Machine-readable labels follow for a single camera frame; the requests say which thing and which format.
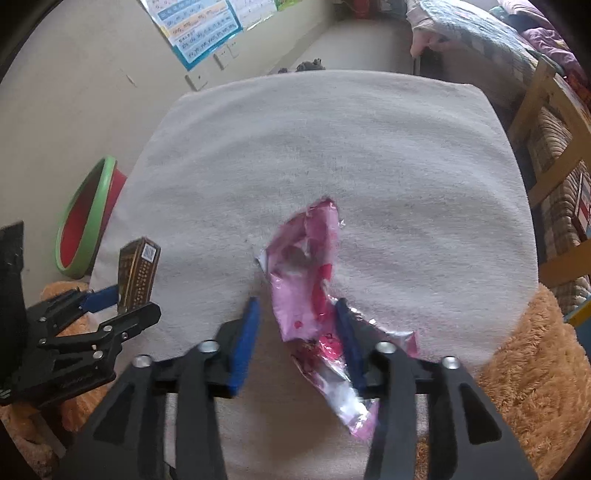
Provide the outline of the dark brown cigarette box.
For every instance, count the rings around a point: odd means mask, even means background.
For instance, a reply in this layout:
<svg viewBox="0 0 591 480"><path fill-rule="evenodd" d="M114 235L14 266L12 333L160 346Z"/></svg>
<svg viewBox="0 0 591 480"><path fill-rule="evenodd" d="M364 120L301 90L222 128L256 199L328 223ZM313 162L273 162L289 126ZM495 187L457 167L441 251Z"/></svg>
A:
<svg viewBox="0 0 591 480"><path fill-rule="evenodd" d="M147 237L126 244L118 258L117 312L124 314L150 301L161 248Z"/></svg>

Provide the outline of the pink foil wrapper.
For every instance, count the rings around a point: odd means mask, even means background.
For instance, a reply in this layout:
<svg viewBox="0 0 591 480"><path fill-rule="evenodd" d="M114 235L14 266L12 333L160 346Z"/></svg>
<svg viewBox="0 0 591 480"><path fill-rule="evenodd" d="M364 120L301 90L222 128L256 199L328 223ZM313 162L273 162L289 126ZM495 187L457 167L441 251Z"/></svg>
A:
<svg viewBox="0 0 591 480"><path fill-rule="evenodd" d="M383 402L356 392L338 333L332 271L340 234L339 209L332 199L322 198L280 226L259 255L259 265L294 365L349 433L370 440Z"/></svg>

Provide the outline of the green red trash bin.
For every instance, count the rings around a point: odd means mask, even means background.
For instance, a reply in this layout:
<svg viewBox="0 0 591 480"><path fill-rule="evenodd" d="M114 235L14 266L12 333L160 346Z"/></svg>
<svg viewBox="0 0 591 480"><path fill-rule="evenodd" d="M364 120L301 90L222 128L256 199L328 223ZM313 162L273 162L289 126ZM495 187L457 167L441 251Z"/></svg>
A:
<svg viewBox="0 0 591 480"><path fill-rule="evenodd" d="M112 156L100 159L70 199L57 230L54 258L59 272L80 279L95 255L127 177Z"/></svg>

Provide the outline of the orange plush blanket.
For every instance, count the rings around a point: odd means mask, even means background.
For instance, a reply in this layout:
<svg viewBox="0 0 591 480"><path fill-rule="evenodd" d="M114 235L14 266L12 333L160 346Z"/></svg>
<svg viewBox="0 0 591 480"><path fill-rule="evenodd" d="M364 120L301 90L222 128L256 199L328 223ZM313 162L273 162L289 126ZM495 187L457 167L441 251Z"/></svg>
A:
<svg viewBox="0 0 591 480"><path fill-rule="evenodd" d="M546 286L539 285L477 382L513 429L539 479L557 479L590 425L590 363ZM75 426L84 424L109 387L68 401ZM1 406L1 426L8 426L34 472L50 478L54 454L30 418Z"/></svg>

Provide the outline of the white towel cloth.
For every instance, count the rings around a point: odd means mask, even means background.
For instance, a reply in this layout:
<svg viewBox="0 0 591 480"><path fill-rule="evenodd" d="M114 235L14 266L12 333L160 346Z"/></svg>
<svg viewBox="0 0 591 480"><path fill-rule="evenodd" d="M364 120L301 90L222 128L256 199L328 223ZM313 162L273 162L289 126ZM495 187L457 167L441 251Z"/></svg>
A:
<svg viewBox="0 0 591 480"><path fill-rule="evenodd" d="M185 353L259 298L238 398L218 403L232 479L359 479L353 436L325 379L335 299L416 335L419 353L477 373L538 286L523 180L475 86L325 70L230 83L176 101L116 202L90 284L117 278L120 249L161 256L154 327L139 354Z"/></svg>

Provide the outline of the bed with plaid quilt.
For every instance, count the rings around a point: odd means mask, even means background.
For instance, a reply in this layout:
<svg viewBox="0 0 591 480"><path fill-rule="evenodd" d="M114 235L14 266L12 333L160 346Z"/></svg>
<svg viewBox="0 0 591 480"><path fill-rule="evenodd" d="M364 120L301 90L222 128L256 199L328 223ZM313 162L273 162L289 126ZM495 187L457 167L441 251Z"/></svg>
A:
<svg viewBox="0 0 591 480"><path fill-rule="evenodd" d="M522 98L541 58L559 75L589 85L587 74L587 80L567 74L508 23L467 1L408 1L406 6L411 55L440 53L447 80L478 87L498 106L510 108Z"/></svg>

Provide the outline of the purple bedding pile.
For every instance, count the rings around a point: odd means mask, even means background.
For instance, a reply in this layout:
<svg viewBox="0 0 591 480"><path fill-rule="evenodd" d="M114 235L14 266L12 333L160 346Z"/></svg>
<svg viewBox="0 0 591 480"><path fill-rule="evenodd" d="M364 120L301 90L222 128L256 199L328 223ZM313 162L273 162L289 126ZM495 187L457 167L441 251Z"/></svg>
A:
<svg viewBox="0 0 591 480"><path fill-rule="evenodd" d="M587 75L573 51L545 15L529 1L499 0L507 21L538 52L560 65L567 74Z"/></svg>

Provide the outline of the white wall socket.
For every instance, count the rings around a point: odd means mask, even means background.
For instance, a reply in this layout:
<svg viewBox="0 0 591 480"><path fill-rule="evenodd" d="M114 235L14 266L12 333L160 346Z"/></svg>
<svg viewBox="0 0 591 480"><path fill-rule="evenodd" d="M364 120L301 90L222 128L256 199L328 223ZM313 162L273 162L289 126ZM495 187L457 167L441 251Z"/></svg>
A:
<svg viewBox="0 0 591 480"><path fill-rule="evenodd" d="M184 76L186 83L193 92L199 92L204 90L208 85L208 76L201 72L187 73Z"/></svg>

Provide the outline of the blue educational wall poster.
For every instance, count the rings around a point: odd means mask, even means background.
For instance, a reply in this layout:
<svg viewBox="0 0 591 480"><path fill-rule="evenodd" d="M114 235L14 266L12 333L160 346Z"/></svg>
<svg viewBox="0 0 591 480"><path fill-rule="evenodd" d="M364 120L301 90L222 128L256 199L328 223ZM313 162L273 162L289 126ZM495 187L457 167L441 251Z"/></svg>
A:
<svg viewBox="0 0 591 480"><path fill-rule="evenodd" d="M187 71L242 32L235 9L223 0L141 0Z"/></svg>

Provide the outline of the white chart wall poster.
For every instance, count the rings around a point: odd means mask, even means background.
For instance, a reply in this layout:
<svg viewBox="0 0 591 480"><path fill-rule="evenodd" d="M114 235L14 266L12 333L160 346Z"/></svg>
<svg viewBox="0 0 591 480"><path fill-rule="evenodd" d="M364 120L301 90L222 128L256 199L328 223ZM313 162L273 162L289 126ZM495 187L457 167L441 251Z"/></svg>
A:
<svg viewBox="0 0 591 480"><path fill-rule="evenodd" d="M270 19L277 12L274 0L230 0L229 3L245 31Z"/></svg>

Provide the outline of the green chart wall poster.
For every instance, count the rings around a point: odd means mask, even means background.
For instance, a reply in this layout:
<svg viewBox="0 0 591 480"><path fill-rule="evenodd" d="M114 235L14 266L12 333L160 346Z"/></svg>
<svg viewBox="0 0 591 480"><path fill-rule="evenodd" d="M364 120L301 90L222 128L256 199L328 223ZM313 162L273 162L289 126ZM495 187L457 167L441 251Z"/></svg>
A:
<svg viewBox="0 0 591 480"><path fill-rule="evenodd" d="M297 3L300 2L301 0L274 0L274 3L276 3L276 9L279 11L286 10L288 7L297 5Z"/></svg>

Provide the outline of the wooden chair frame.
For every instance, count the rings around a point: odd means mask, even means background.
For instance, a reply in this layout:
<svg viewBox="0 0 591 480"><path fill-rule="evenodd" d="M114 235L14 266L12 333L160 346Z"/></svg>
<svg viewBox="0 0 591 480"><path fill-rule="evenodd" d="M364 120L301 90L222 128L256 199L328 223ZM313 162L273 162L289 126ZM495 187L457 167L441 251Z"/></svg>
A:
<svg viewBox="0 0 591 480"><path fill-rule="evenodd" d="M590 180L590 111L540 59L509 127L534 221L539 280L590 288L590 237L578 226L580 182Z"/></svg>

